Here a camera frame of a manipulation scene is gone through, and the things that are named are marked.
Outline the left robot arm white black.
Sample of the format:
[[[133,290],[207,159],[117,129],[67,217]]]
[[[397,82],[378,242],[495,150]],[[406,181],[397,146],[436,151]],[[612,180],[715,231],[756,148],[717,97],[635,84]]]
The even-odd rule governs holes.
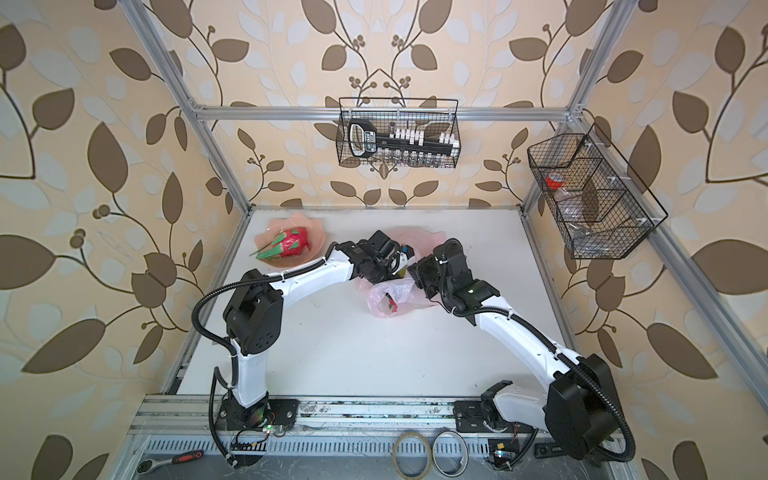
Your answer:
[[[231,361],[228,382],[213,372],[212,386],[226,390],[222,410],[238,430],[261,427],[273,421],[266,385],[267,350],[278,340],[284,309],[320,290],[363,278],[375,285],[395,280],[415,258],[415,250],[401,245],[378,230],[358,242],[333,242],[324,256],[279,273],[264,274],[252,269],[238,282],[205,294],[194,306],[191,323],[202,337],[224,347]],[[230,292],[223,310],[224,336],[200,321],[203,308],[216,297]]]

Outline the red dragon fruit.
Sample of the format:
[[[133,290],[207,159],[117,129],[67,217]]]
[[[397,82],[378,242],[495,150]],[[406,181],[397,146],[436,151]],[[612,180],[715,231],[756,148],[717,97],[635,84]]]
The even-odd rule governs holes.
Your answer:
[[[259,260],[274,260],[293,257],[308,251],[311,247],[309,233],[305,227],[292,227],[280,231],[269,243],[253,253]]]

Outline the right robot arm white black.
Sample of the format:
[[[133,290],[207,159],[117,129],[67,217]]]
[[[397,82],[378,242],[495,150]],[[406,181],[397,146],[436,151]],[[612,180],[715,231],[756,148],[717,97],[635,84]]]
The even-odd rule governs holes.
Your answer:
[[[491,402],[504,421],[547,431],[577,460],[627,463],[635,457],[636,441],[607,363],[560,345],[520,316],[498,289],[473,276],[457,239],[436,247],[408,272],[428,299],[494,337],[542,385],[543,393],[531,397],[513,385],[493,392]]]

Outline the pink plastic bag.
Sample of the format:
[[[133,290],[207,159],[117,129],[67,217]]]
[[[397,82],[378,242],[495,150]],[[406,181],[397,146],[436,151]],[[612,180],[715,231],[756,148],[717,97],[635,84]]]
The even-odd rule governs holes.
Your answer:
[[[412,247],[415,252],[414,262],[431,255],[434,248],[446,240],[444,231],[431,232],[416,227],[389,229],[385,233],[393,241]],[[355,286],[364,294],[371,314],[378,318],[393,318],[434,306],[406,270],[399,273],[398,278],[376,285],[365,279],[357,279]]]

